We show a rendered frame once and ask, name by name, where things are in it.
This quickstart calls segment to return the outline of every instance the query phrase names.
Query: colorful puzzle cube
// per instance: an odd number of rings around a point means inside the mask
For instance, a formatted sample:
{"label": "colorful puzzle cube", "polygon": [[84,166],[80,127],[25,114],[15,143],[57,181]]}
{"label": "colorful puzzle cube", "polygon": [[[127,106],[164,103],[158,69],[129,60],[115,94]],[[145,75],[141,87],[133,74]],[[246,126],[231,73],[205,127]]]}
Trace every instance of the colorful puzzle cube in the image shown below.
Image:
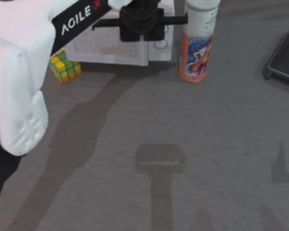
{"label": "colorful puzzle cube", "polygon": [[66,83],[81,74],[80,63],[67,60],[65,49],[50,59],[49,67],[61,83]]}

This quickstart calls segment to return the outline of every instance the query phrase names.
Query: red x logo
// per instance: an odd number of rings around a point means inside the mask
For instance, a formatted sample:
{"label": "red x logo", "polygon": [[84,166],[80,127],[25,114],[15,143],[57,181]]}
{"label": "red x logo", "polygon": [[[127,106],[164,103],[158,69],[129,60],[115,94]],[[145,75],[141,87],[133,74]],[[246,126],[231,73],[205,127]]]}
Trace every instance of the red x logo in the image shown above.
{"label": "red x logo", "polygon": [[94,0],[92,8],[96,11],[98,8],[100,8],[100,6],[101,6],[100,0]]}

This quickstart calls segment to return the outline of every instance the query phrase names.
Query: spray can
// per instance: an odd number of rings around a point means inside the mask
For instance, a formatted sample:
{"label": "spray can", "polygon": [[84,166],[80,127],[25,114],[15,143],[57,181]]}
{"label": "spray can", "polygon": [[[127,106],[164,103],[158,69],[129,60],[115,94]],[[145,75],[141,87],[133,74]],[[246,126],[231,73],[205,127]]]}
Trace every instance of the spray can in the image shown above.
{"label": "spray can", "polygon": [[180,77],[192,83],[206,76],[218,7],[221,0],[186,0],[188,24],[182,32]]}

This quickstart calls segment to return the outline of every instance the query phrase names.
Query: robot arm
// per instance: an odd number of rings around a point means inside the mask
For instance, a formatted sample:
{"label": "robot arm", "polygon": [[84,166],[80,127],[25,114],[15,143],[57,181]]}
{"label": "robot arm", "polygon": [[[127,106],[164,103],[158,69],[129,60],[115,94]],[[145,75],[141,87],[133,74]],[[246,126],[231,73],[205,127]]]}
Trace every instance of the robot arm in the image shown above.
{"label": "robot arm", "polygon": [[112,7],[132,0],[0,1],[0,144],[14,156],[42,139],[48,114],[40,91],[49,57]]}

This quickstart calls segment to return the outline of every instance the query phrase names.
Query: black label band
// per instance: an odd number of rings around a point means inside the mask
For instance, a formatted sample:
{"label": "black label band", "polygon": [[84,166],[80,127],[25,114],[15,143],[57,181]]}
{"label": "black label band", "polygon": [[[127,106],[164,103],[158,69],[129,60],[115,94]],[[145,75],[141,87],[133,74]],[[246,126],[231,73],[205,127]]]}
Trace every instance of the black label band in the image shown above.
{"label": "black label band", "polygon": [[51,56],[71,42],[84,30],[111,10],[108,0],[78,0],[56,16],[52,23],[56,30]]}

